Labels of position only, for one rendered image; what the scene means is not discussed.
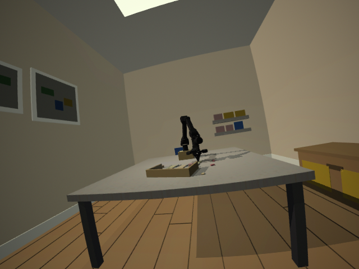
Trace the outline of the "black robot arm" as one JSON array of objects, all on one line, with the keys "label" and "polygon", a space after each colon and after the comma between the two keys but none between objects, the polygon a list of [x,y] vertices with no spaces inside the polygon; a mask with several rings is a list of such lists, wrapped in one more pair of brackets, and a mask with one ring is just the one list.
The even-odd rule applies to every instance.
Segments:
[{"label": "black robot arm", "polygon": [[[189,135],[192,140],[193,145],[201,144],[203,139],[200,137],[198,131],[193,127],[190,117],[181,116],[180,121],[182,123],[182,138],[181,138],[181,146],[183,146],[183,151],[188,151],[189,140],[187,138],[187,126],[189,128]],[[186,144],[186,145],[185,145]],[[200,149],[196,147],[192,147],[192,154],[196,154]]]}]

